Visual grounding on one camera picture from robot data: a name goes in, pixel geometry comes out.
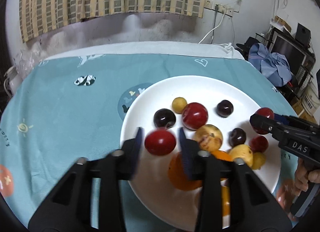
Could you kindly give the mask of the person right hand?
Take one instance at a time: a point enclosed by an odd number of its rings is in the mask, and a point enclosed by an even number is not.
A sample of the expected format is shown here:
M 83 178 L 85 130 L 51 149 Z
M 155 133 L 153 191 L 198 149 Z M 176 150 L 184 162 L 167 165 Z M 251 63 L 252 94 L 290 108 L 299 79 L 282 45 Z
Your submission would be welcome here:
M 299 196 L 302 191 L 308 190 L 308 182 L 319 184 L 320 174 L 319 170 L 308 171 L 305 167 L 304 161 L 298 159 L 297 169 L 295 171 L 295 187 L 293 192 L 296 196 Z

